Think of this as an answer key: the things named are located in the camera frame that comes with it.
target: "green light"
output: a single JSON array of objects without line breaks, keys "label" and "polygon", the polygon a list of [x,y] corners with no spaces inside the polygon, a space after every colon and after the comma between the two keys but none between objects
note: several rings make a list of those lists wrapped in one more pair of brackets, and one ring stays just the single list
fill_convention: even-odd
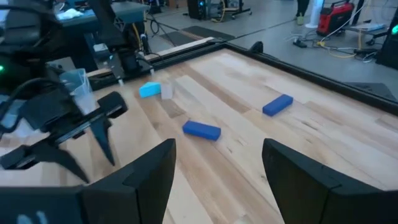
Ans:
[{"label": "green light", "polygon": [[398,34],[398,25],[396,25],[394,28],[392,28],[391,34],[392,35]]}]

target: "light blue block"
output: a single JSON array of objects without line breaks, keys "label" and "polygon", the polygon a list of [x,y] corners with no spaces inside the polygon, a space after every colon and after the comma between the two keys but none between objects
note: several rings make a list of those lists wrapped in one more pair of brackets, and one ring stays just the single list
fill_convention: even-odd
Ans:
[{"label": "light blue block", "polygon": [[139,95],[141,98],[153,96],[160,93],[160,83],[158,82],[147,82],[139,89]]}]

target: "wooden tabletop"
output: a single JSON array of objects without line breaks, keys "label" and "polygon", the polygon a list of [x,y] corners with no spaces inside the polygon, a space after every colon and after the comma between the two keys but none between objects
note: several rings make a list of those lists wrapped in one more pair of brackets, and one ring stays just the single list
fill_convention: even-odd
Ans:
[{"label": "wooden tabletop", "polygon": [[[141,99],[145,82],[174,86],[174,97]],[[283,223],[261,159],[264,138],[383,190],[398,189],[398,119],[230,50],[220,50],[95,95],[120,92],[129,110],[112,120],[117,158],[111,167],[90,133],[69,140],[92,181],[167,138],[177,141],[177,165],[164,223]],[[293,105],[270,118],[261,108],[281,94]],[[184,135],[189,119],[218,126],[217,142]],[[55,164],[0,173],[8,185],[76,185]]]}]

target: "red generator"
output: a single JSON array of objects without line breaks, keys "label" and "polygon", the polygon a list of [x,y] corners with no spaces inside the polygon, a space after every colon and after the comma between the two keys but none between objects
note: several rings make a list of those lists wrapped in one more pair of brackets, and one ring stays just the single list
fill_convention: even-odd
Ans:
[{"label": "red generator", "polygon": [[321,10],[317,34],[326,36],[339,29],[344,23],[351,19],[355,5],[349,0],[332,3],[330,7]]}]

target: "white pole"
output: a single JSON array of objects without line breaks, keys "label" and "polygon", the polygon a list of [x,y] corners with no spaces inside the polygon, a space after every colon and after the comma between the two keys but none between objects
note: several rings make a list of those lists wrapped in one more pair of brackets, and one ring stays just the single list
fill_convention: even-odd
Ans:
[{"label": "white pole", "polygon": [[316,29],[318,28],[319,17],[321,14],[321,10],[323,7],[324,0],[314,0],[312,12],[311,12],[311,19],[310,23],[306,24],[306,28]]}]

